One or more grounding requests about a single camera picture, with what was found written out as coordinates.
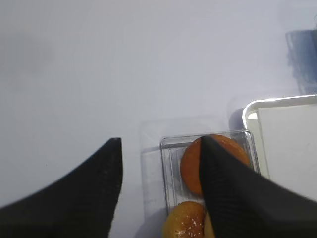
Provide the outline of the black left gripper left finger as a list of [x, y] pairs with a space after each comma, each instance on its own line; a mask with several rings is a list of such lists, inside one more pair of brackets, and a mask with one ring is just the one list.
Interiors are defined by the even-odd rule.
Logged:
[[72, 172], [0, 210], [2, 238], [106, 238], [123, 181], [122, 144], [111, 138]]

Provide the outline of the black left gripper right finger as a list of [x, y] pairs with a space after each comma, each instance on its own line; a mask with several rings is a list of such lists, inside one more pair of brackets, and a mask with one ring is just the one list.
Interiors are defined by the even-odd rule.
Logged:
[[315, 238], [317, 203], [259, 175], [210, 136], [200, 182], [217, 238]]

